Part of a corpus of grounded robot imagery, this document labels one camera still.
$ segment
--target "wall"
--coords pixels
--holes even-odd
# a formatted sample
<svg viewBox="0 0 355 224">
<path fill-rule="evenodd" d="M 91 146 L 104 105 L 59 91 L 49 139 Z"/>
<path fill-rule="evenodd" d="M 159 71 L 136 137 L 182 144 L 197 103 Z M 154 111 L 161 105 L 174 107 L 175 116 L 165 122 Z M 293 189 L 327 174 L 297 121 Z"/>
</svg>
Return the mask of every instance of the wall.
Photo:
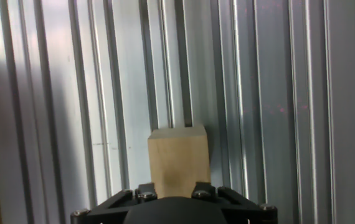
<svg viewBox="0 0 355 224">
<path fill-rule="evenodd" d="M 4 224 L 149 182 L 151 130 L 197 124 L 214 185 L 355 223 L 355 1 L 0 1 Z"/>
</svg>

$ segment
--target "corrugated metal wall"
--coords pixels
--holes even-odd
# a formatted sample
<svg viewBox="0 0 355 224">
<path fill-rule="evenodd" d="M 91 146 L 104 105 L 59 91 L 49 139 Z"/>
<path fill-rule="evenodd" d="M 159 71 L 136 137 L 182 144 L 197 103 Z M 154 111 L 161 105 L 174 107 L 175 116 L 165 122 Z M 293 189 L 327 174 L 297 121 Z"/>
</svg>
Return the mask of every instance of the corrugated metal wall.
<svg viewBox="0 0 355 224">
<path fill-rule="evenodd" d="M 280 223 L 355 223 L 355 0 L 0 1 L 3 223 L 149 182 L 205 125 L 212 183 Z"/>
</svg>

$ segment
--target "wood cube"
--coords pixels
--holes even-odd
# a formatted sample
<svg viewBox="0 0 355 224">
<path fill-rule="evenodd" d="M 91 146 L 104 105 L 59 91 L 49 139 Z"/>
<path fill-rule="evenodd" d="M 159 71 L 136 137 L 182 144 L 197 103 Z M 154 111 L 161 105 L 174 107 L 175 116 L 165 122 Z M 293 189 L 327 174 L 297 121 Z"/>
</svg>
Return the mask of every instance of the wood cube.
<svg viewBox="0 0 355 224">
<path fill-rule="evenodd" d="M 155 130 L 148 139 L 148 151 L 158 198 L 191 197 L 196 182 L 211 182 L 203 126 Z"/>
</svg>

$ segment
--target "bolt head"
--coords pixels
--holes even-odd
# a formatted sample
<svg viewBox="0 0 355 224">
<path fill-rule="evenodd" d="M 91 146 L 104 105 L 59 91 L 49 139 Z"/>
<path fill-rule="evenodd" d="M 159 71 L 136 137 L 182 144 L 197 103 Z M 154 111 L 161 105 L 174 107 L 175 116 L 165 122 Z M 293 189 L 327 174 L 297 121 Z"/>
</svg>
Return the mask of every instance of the bolt head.
<svg viewBox="0 0 355 224">
<path fill-rule="evenodd" d="M 274 206 L 274 205 L 268 205 L 268 204 L 261 204 L 260 205 L 260 208 L 262 209 L 262 210 L 264 210 L 264 211 L 270 211 L 270 210 L 274 210 L 274 209 L 276 209 L 276 206 Z"/>
<path fill-rule="evenodd" d="M 143 192 L 143 193 L 139 194 L 138 198 L 149 199 L 149 198 L 154 198 L 155 196 L 156 196 L 156 194 L 154 194 L 152 192 Z"/>
<path fill-rule="evenodd" d="M 211 196 L 211 194 L 205 190 L 197 190 L 193 194 L 197 198 L 207 198 Z"/>
<path fill-rule="evenodd" d="M 73 215 L 75 216 L 81 216 L 81 215 L 84 215 L 84 214 L 87 214 L 90 212 L 90 209 L 87 209 L 87 208 L 83 208 L 83 209 L 79 209 L 79 210 L 76 210 L 73 212 Z"/>
</svg>

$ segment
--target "black mount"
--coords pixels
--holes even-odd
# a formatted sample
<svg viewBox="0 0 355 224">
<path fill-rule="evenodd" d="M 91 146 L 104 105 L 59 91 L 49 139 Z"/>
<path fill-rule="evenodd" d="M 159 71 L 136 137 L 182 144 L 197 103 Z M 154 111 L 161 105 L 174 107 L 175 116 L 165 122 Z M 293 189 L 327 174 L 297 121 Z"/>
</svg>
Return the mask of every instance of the black mount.
<svg viewBox="0 0 355 224">
<path fill-rule="evenodd" d="M 158 199 L 154 184 L 122 190 L 92 210 L 71 214 L 71 224 L 277 224 L 277 208 L 257 205 L 236 191 L 198 182 L 191 198 Z"/>
</svg>

